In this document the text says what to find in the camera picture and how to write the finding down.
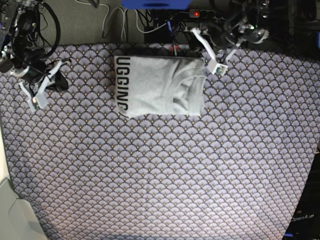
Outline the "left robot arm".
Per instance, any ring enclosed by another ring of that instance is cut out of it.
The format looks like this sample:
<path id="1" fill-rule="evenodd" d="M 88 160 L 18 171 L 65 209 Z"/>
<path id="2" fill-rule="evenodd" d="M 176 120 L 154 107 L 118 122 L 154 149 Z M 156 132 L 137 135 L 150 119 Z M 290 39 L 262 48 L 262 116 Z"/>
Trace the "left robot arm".
<path id="1" fill-rule="evenodd" d="M 184 28 L 208 68 L 288 68 L 294 76 L 320 73 L 320 3 L 317 0 L 212 0 L 212 12 L 190 11 Z"/>

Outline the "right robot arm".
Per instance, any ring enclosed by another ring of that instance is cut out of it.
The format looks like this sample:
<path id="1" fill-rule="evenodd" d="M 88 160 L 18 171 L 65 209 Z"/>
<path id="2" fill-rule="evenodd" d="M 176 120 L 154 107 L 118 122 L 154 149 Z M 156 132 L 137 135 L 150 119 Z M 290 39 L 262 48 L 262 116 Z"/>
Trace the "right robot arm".
<path id="1" fill-rule="evenodd" d="M 18 85 L 27 96 L 32 112 L 48 105 L 46 91 L 64 92 L 68 81 L 60 69 L 71 61 L 67 58 L 48 62 L 58 48 L 61 26 L 53 9 L 42 0 L 9 0 L 7 9 L 0 14 L 0 72 L 18 79 Z M 55 41 L 46 51 L 36 38 L 41 34 L 42 6 L 51 15 L 55 25 Z"/>

